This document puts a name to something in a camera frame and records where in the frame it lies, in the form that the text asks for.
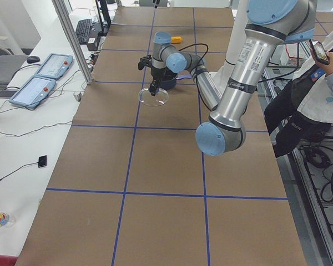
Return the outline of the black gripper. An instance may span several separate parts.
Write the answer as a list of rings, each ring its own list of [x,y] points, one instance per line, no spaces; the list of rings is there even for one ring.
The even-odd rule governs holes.
[[[151,66],[150,73],[153,77],[153,81],[149,85],[148,91],[152,96],[155,96],[159,92],[160,81],[165,77],[166,68],[156,68]]]

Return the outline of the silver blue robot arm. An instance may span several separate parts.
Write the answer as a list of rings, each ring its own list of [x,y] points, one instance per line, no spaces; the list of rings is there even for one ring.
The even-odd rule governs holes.
[[[167,70],[175,74],[188,71],[210,109],[208,121],[196,130],[199,149],[210,156],[236,150],[246,138],[241,117],[274,50],[278,45],[310,39],[316,8],[316,1],[248,1],[236,16],[245,22],[240,52],[230,76],[220,85],[215,84],[201,57],[177,50],[169,33],[157,32],[148,56],[153,80],[140,94],[156,99]]]

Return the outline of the person's hand holding phone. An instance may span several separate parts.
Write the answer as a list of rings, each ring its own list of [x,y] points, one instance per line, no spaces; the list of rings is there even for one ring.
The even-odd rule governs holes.
[[[324,70],[327,76],[333,74],[333,52],[326,52],[327,58],[329,60],[329,64],[323,64],[321,62],[315,61],[315,64]]]

